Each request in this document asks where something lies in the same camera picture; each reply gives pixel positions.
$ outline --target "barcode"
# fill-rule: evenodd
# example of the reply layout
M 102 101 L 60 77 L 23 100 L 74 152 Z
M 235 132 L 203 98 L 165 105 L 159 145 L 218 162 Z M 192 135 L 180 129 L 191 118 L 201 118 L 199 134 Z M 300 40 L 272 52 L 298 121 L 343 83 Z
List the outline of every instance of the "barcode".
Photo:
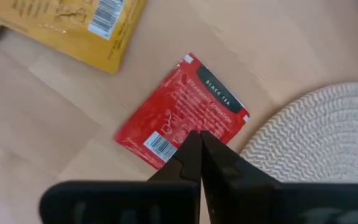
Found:
M 124 0 L 100 0 L 88 30 L 109 40 L 123 7 Z
M 175 146 L 156 131 L 143 144 L 164 162 L 168 162 L 177 151 Z

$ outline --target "wood grain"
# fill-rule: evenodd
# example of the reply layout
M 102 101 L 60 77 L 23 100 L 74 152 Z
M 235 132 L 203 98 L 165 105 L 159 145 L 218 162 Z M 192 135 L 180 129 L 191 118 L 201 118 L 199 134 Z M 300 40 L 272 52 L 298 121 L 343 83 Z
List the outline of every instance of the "wood grain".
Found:
M 239 151 L 277 110 L 358 81 L 358 1 L 149 1 L 121 71 L 108 75 L 20 34 L 0 40 L 0 223 L 39 223 L 57 180 L 145 180 L 155 170 L 111 136 L 187 53 L 243 102 Z M 205 203 L 202 223 L 208 223 Z

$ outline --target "light wood floor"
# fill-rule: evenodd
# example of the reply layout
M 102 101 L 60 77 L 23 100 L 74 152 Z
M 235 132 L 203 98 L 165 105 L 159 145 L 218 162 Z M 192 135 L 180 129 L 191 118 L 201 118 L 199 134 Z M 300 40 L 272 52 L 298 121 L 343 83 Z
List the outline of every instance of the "light wood floor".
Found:
M 229 144 L 240 151 L 289 101 L 358 81 L 358 0 L 150 0 L 115 76 L 3 32 L 0 224 L 39 223 L 40 195 L 61 180 L 150 177 L 111 136 L 189 51 L 249 109 Z

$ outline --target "black plastic tool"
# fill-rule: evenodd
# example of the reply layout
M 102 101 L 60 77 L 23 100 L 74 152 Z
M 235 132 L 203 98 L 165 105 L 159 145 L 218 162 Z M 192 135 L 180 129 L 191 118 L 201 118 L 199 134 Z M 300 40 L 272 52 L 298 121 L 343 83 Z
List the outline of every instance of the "black plastic tool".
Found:
M 52 187 L 40 216 L 44 224 L 198 223 L 201 176 L 212 224 L 358 223 L 358 184 L 281 183 L 207 131 L 192 131 L 146 182 Z

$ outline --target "white woven mat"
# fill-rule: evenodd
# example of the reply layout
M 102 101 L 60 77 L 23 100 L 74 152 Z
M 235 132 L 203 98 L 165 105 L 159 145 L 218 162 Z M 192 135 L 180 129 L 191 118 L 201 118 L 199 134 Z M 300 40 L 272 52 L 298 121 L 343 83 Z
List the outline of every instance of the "white woven mat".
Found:
M 358 182 L 358 83 L 328 86 L 290 103 L 241 156 L 282 182 Z

